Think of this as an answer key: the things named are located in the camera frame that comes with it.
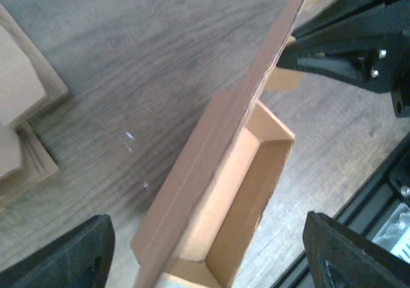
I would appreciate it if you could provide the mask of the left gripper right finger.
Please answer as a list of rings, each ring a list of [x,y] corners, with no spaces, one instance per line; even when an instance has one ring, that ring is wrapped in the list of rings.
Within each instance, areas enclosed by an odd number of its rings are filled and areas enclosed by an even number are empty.
[[[323,213],[303,231],[315,287],[409,287],[409,264]]]

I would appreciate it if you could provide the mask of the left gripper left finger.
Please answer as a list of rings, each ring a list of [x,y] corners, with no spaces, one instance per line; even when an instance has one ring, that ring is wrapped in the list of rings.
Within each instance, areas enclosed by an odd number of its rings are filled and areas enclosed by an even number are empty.
[[[1,272],[1,287],[104,287],[115,249],[111,217],[100,214]]]

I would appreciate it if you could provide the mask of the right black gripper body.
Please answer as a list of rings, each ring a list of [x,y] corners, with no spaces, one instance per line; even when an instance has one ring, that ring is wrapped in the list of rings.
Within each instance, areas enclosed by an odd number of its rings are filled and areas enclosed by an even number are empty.
[[[383,5],[365,20],[371,53],[363,88],[389,93],[398,118],[409,116],[409,0]]]

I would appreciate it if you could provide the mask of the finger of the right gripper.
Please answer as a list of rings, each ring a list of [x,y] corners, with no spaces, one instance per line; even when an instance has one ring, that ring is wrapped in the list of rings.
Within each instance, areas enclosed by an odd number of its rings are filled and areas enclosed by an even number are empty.
[[[306,36],[372,8],[387,6],[398,1],[401,0],[335,0],[316,17],[295,29],[293,37]]]
[[[364,89],[369,45],[365,29],[318,31],[286,46],[277,66],[319,74]]]

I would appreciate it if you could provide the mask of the cardboard box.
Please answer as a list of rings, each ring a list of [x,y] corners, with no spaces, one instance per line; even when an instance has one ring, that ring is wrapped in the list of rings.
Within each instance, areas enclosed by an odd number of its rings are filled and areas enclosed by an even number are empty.
[[[304,3],[287,0],[240,82],[211,98],[132,239],[136,287],[232,286],[295,141],[260,97],[302,78],[278,64]]]

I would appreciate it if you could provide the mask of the stack of flat cardboard sheets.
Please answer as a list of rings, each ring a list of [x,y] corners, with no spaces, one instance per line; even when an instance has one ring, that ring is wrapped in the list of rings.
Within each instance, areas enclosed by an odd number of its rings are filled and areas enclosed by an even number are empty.
[[[28,120],[68,88],[5,7],[1,8],[1,205],[58,171]]]

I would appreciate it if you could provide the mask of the black aluminium frame rail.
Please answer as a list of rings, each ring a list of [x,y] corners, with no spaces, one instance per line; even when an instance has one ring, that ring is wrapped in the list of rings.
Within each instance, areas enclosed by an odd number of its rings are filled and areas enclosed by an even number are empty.
[[[334,219],[359,235],[371,239],[400,203],[408,203],[397,182],[390,178],[399,162],[409,154],[409,135],[393,149]],[[272,285],[313,287],[306,254],[302,252]]]

